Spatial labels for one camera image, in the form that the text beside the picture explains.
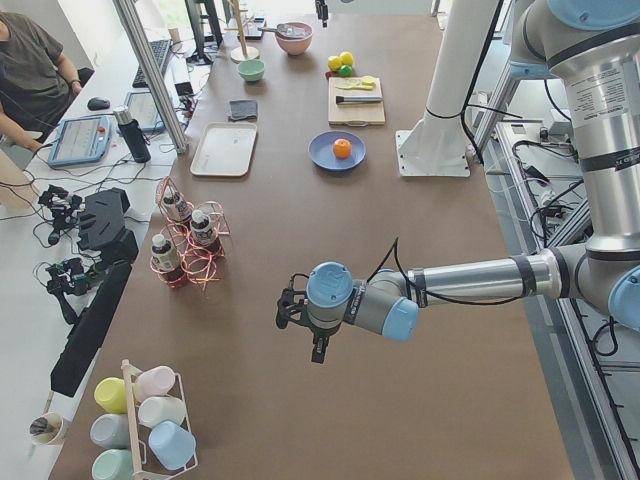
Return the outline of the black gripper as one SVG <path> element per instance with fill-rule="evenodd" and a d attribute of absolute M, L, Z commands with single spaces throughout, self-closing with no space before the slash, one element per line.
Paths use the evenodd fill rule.
<path fill-rule="evenodd" d="M 309 329 L 313 334 L 311 361 L 313 363 L 323 363 L 325 360 L 327 346 L 329 344 L 329 338 L 338 332 L 338 325 L 326 327 L 311 323 L 309 325 Z"/>

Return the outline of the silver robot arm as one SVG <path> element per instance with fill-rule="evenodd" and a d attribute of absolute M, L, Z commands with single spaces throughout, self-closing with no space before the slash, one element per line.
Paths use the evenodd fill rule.
<path fill-rule="evenodd" d="M 514 79 L 562 81 L 571 143 L 581 169 L 568 183 L 583 196 L 591 236 L 562 246 L 549 216 L 566 209 L 548 178 L 532 194 L 528 226 L 536 254 L 406 270 L 377 268 L 354 279 L 336 262 L 316 266 L 279 326 L 311 330 L 322 362 L 344 324 L 407 341 L 432 304 L 489 306 L 545 295 L 575 298 L 630 329 L 639 326 L 639 5 L 635 1 L 519 1 L 508 71 Z"/>

